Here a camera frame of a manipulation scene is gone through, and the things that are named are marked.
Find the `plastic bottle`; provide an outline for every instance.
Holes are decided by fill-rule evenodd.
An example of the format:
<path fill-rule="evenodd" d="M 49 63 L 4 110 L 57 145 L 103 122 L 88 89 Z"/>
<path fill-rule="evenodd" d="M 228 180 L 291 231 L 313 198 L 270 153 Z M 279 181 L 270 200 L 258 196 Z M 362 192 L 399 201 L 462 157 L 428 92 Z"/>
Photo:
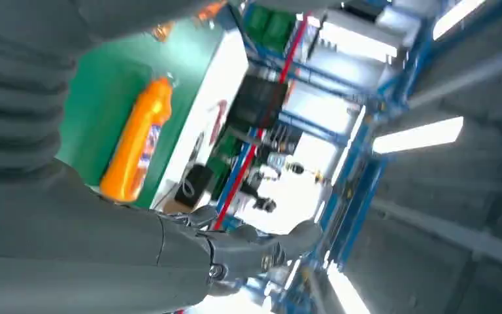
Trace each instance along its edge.
<path fill-rule="evenodd" d="M 105 197 L 131 202 L 139 196 L 161 128 L 172 113 L 172 90 L 168 78 L 161 77 L 137 98 L 99 185 Z"/>

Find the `red pipe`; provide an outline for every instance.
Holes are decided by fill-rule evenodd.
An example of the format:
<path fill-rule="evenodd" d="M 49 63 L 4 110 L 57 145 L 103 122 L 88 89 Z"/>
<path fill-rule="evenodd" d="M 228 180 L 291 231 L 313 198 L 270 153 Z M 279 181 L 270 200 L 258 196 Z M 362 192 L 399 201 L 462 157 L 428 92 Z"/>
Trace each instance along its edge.
<path fill-rule="evenodd" d="M 305 30 L 307 29 L 307 19 L 309 18 L 309 14 L 310 12 L 307 12 L 303 16 L 303 21 L 299 23 L 299 27 L 297 28 L 297 33 L 295 34 L 295 40 L 292 42 L 290 51 L 288 52 L 288 57 L 286 58 L 286 63 L 284 64 L 284 68 L 282 69 L 282 73 L 280 74 L 280 83 L 286 81 L 286 77 L 290 72 L 290 68 L 292 67 L 293 63 L 293 57 L 295 56 L 295 51 L 297 50 L 297 47 L 299 46 L 299 43 L 301 42 L 301 39 L 305 34 Z"/>
<path fill-rule="evenodd" d="M 303 35 L 305 34 L 305 30 L 306 30 L 306 26 L 307 26 L 307 18 L 309 17 L 309 14 L 310 14 L 309 12 L 306 13 L 303 17 L 303 21 L 301 21 L 301 23 L 299 23 L 299 27 L 297 28 L 297 33 L 295 34 L 295 40 L 292 42 L 292 45 L 290 46 L 290 51 L 288 53 L 288 57 L 286 58 L 286 62 L 284 63 L 284 68 L 282 69 L 282 72 L 280 74 L 280 83 L 284 83 L 286 81 L 286 77 L 288 76 L 288 73 L 290 72 L 290 68 L 292 67 L 293 57 L 295 56 L 295 51 L 297 50 L 297 47 L 299 46 L 299 43 L 301 42 L 301 39 L 303 38 Z M 257 131 L 257 138 L 258 139 L 261 139 L 263 137 L 263 132 L 264 132 L 263 129 L 259 129 Z M 237 177 L 235 177 L 234 184 L 231 187 L 230 192 L 227 195 L 226 201 L 224 202 L 224 206 L 222 206 L 222 210 L 220 211 L 220 214 L 218 215 L 218 219 L 216 220 L 216 223 L 214 224 L 214 230 L 219 230 L 220 227 L 222 226 L 222 221 L 224 220 L 224 217 L 226 217 L 226 213 L 228 212 L 228 207 L 230 206 L 232 199 L 235 196 L 236 192 L 239 190 L 239 187 L 241 185 L 241 181 L 243 180 L 243 177 L 245 176 L 245 173 L 247 172 L 247 168 L 249 168 L 251 161 L 253 161 L 253 157 L 255 156 L 256 151 L 257 151 L 257 147 L 255 145 L 251 146 L 249 153 L 245 157 L 245 161 L 243 162 L 243 165 L 241 165 L 241 169 L 239 170 Z"/>

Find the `black device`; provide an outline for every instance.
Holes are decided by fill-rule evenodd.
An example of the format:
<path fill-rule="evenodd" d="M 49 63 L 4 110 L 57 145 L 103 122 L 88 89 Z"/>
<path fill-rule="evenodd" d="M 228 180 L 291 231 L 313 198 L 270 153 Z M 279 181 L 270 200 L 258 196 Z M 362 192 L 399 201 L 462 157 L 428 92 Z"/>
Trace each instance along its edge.
<path fill-rule="evenodd" d="M 228 114 L 228 122 L 272 128 L 286 99 L 288 85 L 246 75 Z"/>

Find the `bottle label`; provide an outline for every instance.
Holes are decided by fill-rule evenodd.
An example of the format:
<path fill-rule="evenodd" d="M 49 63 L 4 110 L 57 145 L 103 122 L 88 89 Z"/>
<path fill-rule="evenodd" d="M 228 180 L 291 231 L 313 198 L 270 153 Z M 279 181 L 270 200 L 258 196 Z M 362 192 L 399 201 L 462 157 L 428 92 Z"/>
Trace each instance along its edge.
<path fill-rule="evenodd" d="M 149 170 L 149 165 L 151 164 L 151 158 L 153 158 L 153 153 L 155 153 L 155 148 L 159 141 L 159 135 L 161 133 L 161 127 L 157 125 L 151 126 L 147 138 L 145 139 L 145 144 L 143 146 L 143 152 L 139 158 L 137 164 L 137 170 L 133 178 L 132 191 L 139 194 L 139 191 L 143 187 L 145 182 L 145 177 L 147 176 L 147 171 Z"/>

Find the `green wall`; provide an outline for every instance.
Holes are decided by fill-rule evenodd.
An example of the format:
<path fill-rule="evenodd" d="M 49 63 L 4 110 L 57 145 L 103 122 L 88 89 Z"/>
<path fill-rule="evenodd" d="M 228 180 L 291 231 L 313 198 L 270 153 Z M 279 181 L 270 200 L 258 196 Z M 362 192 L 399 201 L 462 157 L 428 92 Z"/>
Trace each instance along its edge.
<path fill-rule="evenodd" d="M 180 83 L 173 94 L 172 117 L 161 131 L 136 202 L 149 207 L 221 38 L 220 27 L 211 30 L 186 20 L 176 23 L 166 43 L 142 33 L 84 56 L 71 83 L 57 157 L 73 166 L 86 184 L 99 185 L 137 96 L 152 79 L 172 73 Z"/>

